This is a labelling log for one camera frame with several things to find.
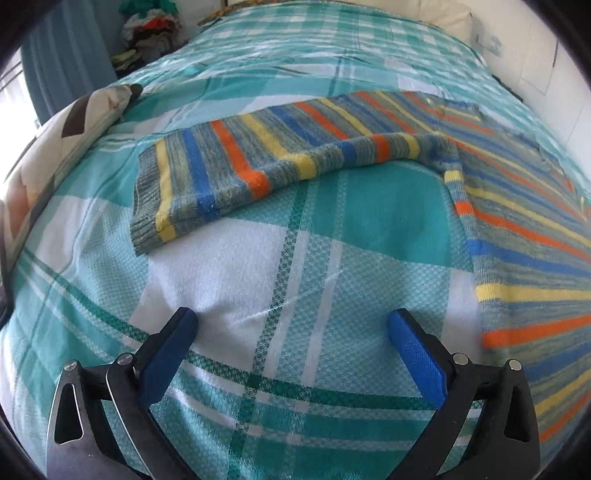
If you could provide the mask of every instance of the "curtain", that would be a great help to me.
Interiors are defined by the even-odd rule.
[[[29,95],[41,124],[117,80],[90,0],[63,0],[21,47]]]

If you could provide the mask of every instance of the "metal pin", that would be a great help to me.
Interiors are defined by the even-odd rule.
[[[71,372],[72,370],[74,370],[76,368],[76,365],[78,364],[78,362],[76,360],[68,360],[65,364],[64,364],[64,370],[66,372]]]
[[[129,365],[133,359],[134,356],[131,353],[122,353],[117,357],[117,363],[119,365]]]
[[[454,353],[453,362],[457,365],[467,365],[469,362],[469,359],[463,353]]]
[[[512,358],[511,360],[509,360],[509,368],[518,372],[519,370],[521,370],[521,364],[518,360]]]

